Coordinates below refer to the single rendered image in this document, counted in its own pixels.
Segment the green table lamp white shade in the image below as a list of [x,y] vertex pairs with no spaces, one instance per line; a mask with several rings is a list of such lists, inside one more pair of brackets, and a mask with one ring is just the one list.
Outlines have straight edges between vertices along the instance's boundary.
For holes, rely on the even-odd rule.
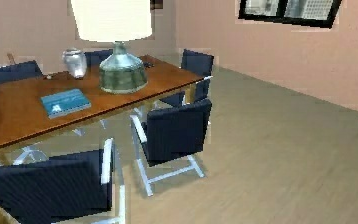
[[112,54],[100,63],[99,86],[108,93],[129,94],[148,82],[141,59],[125,43],[152,35],[150,0],[70,0],[82,40],[112,42]]

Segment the blue book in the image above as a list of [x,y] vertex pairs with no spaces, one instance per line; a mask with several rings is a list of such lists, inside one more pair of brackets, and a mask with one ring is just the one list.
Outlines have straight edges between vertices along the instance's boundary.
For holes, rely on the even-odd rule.
[[41,97],[41,103],[50,119],[91,107],[91,102],[80,89],[71,89],[43,96]]

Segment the black framed window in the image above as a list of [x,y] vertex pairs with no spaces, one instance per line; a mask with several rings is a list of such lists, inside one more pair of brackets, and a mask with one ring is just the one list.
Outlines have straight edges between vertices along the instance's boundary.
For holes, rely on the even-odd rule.
[[342,0],[241,0],[238,18],[331,29],[341,2]]

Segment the silver metal jar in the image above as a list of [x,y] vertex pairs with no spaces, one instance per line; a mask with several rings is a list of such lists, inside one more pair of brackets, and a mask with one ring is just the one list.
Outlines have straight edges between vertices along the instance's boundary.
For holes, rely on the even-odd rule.
[[87,70],[87,60],[83,51],[77,48],[66,49],[62,54],[67,71],[75,79],[82,79]]

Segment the dark blue chair white frame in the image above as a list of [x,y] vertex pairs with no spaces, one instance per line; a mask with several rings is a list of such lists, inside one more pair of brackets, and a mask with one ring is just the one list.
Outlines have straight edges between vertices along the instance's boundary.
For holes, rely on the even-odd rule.
[[35,60],[0,67],[0,84],[41,76]]
[[102,149],[0,167],[0,207],[20,224],[55,224],[112,209],[112,139]]
[[[212,73],[214,56],[184,49],[182,53],[181,68],[202,77],[210,77]],[[210,79],[201,81],[196,84],[195,102],[207,98],[210,86]],[[172,107],[183,105],[184,92],[180,92],[160,99]]]
[[[152,110],[144,122],[137,115],[130,116],[135,158],[148,196],[153,195],[152,184],[158,181],[192,170],[200,178],[205,176],[193,155],[204,149],[211,109],[212,102],[206,98],[181,107]],[[184,157],[189,165],[149,177],[140,151],[143,151],[149,167]]]
[[102,61],[104,61],[111,55],[112,55],[111,49],[86,52],[85,56],[86,56],[87,66],[91,67],[91,66],[99,65]]

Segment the brown wooden dining table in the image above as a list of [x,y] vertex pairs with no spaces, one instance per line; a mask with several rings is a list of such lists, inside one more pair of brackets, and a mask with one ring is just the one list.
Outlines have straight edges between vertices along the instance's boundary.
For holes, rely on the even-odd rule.
[[[52,75],[50,80],[35,77],[0,85],[0,162],[8,165],[6,154],[41,141],[54,134],[72,130],[123,111],[183,91],[186,100],[195,99],[196,83],[202,78],[165,61],[145,55],[141,58],[153,66],[146,70],[147,85],[132,94],[110,94],[99,88],[99,71],[91,67],[82,80],[66,72]],[[40,98],[78,88],[91,102],[91,107],[66,116],[50,119]]]

